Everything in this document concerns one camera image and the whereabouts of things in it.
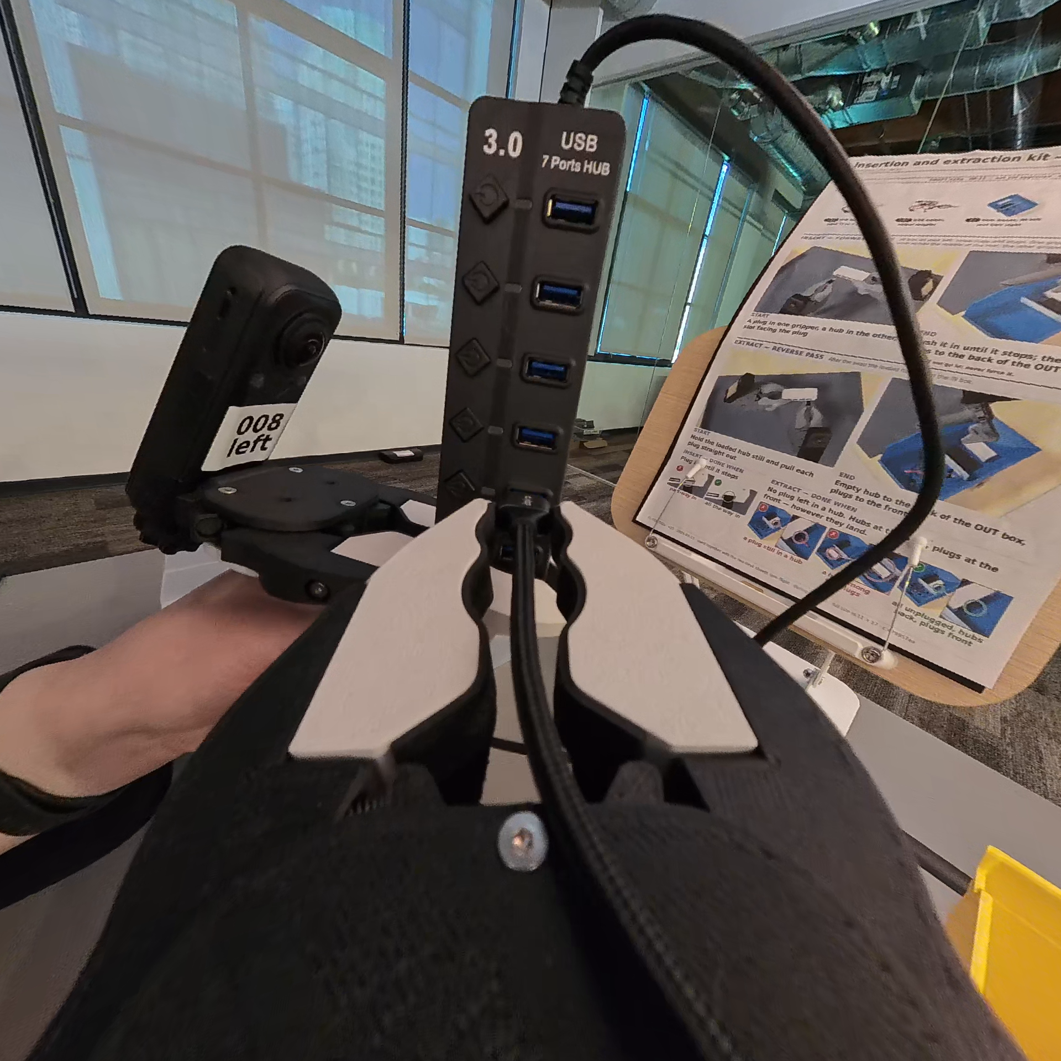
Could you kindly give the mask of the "person's left hand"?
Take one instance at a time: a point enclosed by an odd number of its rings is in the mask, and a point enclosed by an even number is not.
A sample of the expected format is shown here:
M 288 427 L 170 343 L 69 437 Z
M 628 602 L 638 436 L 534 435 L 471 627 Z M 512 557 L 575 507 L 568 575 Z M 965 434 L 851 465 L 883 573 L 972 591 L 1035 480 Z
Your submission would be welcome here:
M 145 619 L 129 634 L 126 673 L 138 731 L 192 750 L 323 610 L 228 572 Z

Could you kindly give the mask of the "large glass window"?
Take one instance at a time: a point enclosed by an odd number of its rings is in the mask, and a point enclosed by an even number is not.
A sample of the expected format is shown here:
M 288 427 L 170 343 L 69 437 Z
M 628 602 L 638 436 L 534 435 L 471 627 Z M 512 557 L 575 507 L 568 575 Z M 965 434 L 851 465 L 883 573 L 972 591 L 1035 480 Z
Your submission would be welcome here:
M 520 2 L 2 2 L 72 309 L 186 321 L 219 253 L 310 269 L 342 338 L 450 331 L 467 117 Z

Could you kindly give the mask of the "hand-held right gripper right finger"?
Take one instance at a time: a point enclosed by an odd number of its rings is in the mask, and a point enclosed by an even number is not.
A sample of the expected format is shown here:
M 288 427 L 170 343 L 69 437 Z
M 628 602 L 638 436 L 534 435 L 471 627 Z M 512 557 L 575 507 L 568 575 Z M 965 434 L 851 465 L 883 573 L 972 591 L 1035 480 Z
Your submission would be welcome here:
M 744 754 L 759 743 L 680 582 L 573 502 L 554 511 L 564 618 L 554 718 L 572 754 Z

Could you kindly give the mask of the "silver air duct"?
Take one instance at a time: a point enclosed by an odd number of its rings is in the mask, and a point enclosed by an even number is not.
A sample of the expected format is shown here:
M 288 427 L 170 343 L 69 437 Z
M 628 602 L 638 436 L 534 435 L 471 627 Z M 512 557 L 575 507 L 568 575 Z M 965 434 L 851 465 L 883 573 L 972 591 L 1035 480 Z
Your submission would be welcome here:
M 852 33 L 762 51 L 851 153 L 1059 144 L 1059 28 L 953 25 L 902 44 Z

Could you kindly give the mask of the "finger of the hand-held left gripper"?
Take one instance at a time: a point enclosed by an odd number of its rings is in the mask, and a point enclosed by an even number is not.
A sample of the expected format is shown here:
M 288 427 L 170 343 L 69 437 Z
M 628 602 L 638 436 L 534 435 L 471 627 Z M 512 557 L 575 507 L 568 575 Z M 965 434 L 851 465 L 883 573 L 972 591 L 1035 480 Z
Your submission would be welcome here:
M 411 524 L 351 536 L 340 541 L 331 554 L 337 559 L 340 575 L 344 579 L 367 580 L 380 566 L 388 563 L 400 550 L 431 528 L 431 525 Z

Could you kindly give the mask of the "long black usb hub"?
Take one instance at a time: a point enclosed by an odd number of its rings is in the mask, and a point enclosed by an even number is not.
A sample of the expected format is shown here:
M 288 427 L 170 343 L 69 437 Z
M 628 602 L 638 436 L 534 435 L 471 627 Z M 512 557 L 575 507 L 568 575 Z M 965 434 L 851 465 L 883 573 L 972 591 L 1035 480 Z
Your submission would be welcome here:
M 468 114 L 436 514 L 552 511 L 566 465 L 621 192 L 613 111 L 484 97 Z

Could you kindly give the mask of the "white stand base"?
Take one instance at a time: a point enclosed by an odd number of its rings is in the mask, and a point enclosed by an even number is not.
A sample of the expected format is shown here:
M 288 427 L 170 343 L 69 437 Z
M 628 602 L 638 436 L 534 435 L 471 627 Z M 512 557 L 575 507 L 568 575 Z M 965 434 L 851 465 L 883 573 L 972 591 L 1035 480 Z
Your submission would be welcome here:
M 792 649 L 767 643 L 756 648 L 753 669 L 755 693 L 763 718 L 794 734 L 799 724 L 821 727 L 830 721 L 846 736 L 859 709 L 857 695 L 831 672 L 834 653 L 806 660 Z

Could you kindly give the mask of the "printed instruction sheet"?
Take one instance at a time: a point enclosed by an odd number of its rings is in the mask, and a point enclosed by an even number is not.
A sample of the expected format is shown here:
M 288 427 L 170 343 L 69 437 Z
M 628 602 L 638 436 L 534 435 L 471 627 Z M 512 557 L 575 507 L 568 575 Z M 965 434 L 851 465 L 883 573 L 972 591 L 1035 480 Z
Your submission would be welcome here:
M 975 692 L 1059 582 L 1059 149 L 857 158 L 930 365 L 934 511 L 818 609 Z M 879 268 L 833 185 L 724 334 L 634 522 L 786 607 L 919 495 L 923 434 Z

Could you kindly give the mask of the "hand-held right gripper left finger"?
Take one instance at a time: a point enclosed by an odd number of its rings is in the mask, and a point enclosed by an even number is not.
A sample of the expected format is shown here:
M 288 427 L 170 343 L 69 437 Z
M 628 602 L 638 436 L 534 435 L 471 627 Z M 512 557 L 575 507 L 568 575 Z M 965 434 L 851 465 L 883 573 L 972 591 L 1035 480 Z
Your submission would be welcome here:
M 300 761 L 485 749 L 497 723 L 486 616 L 495 507 L 472 501 L 381 566 L 288 745 Z

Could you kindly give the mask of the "person's left forearm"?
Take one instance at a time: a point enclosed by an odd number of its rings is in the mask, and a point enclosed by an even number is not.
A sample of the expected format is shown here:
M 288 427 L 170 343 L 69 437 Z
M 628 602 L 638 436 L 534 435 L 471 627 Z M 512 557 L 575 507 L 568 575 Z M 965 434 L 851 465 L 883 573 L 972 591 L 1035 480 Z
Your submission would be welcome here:
M 128 663 L 54 654 L 2 683 L 2 852 L 107 806 L 189 751 L 137 729 Z

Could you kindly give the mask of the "yellow plastic bin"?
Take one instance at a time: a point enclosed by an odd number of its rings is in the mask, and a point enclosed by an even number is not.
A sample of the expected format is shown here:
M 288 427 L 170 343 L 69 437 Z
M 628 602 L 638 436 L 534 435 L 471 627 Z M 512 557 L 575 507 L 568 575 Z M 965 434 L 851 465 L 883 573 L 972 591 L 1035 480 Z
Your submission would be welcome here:
M 1060 1059 L 1059 887 L 990 845 L 946 930 L 1027 1058 Z

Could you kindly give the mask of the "wooden sheet board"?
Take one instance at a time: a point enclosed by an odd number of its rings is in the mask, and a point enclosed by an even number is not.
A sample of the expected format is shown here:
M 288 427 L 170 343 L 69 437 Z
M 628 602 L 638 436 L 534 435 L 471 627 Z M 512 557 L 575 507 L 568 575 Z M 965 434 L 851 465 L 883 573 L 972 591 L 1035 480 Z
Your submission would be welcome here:
M 641 545 L 650 536 L 650 530 L 637 522 L 638 512 L 653 490 L 656 479 L 666 468 L 671 445 L 692 406 L 723 335 L 723 327 L 712 329 L 692 340 L 679 354 L 618 481 L 611 504 L 613 523 L 618 530 Z M 656 558 L 675 566 L 680 575 L 691 577 L 701 588 L 740 603 L 758 618 L 773 618 L 776 612 L 787 606 L 745 576 L 734 574 L 669 540 L 648 550 Z M 792 631 L 918 697 L 962 708 L 986 707 L 1014 697 L 1027 689 L 1051 662 L 1060 642 L 1060 589 L 1054 588 L 1051 596 L 1042 605 L 1001 672 L 1001 677 L 982 692 L 966 688 L 907 656 L 898 655 L 893 649 L 879 661 L 869 661 L 864 653 L 870 648 L 877 649 L 879 645 L 865 634 L 838 626 L 829 618 L 802 618 L 792 625 Z

